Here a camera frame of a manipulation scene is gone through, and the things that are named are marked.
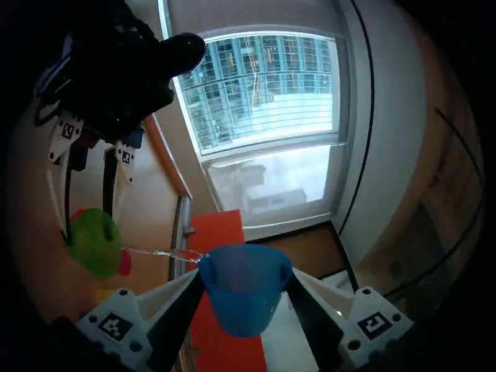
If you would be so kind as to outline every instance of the building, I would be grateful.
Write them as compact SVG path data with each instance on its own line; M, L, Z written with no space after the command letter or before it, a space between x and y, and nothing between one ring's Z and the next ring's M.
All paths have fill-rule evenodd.
M331 48L295 35L208 42L200 66L179 77L201 153L332 130Z

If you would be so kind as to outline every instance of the green cup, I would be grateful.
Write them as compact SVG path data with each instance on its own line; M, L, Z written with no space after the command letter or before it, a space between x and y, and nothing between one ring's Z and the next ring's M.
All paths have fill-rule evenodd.
M119 230L106 212L86 210L71 222L71 256L91 274L108 278L117 272L122 259Z

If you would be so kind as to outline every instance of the blue cup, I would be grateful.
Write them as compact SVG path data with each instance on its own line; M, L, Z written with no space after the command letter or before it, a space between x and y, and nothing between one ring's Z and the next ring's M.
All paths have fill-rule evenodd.
M255 244L213 249L198 268L217 321L235 337L267 328L293 272L284 254Z

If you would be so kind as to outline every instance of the window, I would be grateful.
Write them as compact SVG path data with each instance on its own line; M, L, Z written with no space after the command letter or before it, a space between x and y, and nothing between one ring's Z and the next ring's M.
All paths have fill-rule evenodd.
M339 72L331 38L245 32L206 40L176 80L214 199L245 228L330 216L346 141Z
M338 71L330 68L333 49L331 39L282 34L208 41L200 66L179 79L200 155L338 132L339 118L332 114L332 84L339 83ZM198 106L203 120L195 120Z

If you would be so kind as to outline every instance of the orange board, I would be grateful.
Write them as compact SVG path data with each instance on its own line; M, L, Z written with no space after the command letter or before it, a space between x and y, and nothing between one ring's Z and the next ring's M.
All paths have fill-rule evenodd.
M189 249L200 253L244 243L239 210L193 217L196 232L189 236ZM188 269L196 267L188 264ZM264 350L260 336L237 338L224 332L213 313L206 293L203 294L190 326L192 347L200 351L195 357L198 372L264 372Z

